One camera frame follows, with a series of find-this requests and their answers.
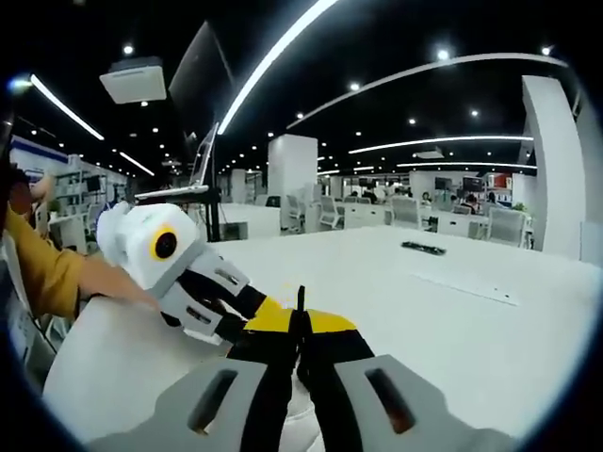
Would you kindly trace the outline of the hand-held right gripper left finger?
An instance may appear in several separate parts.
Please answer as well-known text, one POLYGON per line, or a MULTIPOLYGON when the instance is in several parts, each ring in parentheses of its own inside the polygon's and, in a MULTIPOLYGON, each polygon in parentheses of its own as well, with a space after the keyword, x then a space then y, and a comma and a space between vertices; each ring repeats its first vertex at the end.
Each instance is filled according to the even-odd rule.
POLYGON ((277 451, 296 341, 274 342, 271 363, 221 357, 200 364, 165 390, 153 415, 126 432, 89 443, 90 451, 277 451))

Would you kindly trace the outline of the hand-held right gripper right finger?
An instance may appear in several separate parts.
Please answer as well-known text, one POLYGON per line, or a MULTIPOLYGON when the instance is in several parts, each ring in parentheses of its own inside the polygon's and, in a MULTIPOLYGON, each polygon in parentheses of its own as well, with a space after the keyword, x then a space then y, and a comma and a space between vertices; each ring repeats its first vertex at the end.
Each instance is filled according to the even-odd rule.
POLYGON ((473 428, 436 386, 391 355, 377 356, 346 318, 308 311, 301 370, 328 451, 512 451, 514 439, 473 428))

